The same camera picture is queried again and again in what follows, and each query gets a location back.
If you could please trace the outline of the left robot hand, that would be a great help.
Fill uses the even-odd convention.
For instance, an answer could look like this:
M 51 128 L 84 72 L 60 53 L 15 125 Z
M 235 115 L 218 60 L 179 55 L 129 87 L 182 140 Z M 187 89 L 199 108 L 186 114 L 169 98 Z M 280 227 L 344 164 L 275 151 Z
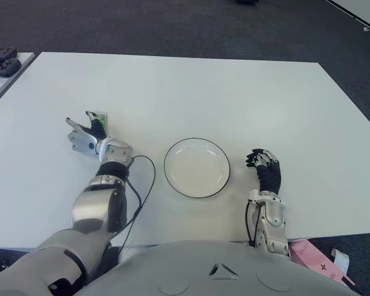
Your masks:
M 66 118 L 65 122 L 72 128 L 68 140 L 74 151 L 98 158 L 101 142 L 107 137 L 107 133 L 96 112 L 87 110 L 85 113 L 89 118 L 90 127 L 83 126 L 69 117 Z

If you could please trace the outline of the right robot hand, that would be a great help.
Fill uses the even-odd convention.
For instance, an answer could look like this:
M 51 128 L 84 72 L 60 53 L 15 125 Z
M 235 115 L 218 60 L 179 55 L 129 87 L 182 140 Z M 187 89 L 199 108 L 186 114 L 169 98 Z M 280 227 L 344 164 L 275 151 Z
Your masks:
M 275 155 L 265 149 L 253 149 L 246 159 L 247 167 L 254 167 L 260 182 L 259 191 L 268 191 L 276 195 L 281 188 L 281 168 Z

